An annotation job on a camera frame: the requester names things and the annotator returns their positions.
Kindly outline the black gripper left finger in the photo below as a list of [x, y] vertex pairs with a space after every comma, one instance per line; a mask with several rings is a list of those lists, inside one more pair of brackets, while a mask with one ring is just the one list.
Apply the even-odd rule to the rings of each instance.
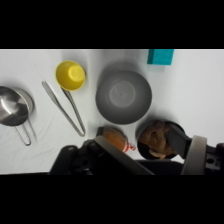
[[50, 175], [153, 175], [153, 172], [117, 149], [103, 136], [80, 148], [69, 145], [59, 152]]

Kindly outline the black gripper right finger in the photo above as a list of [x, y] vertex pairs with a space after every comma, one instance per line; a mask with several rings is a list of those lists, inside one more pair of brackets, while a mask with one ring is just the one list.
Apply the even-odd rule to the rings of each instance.
[[209, 146], [205, 137], [189, 138], [175, 125], [170, 126], [167, 140], [184, 159], [182, 175], [224, 175], [224, 143]]

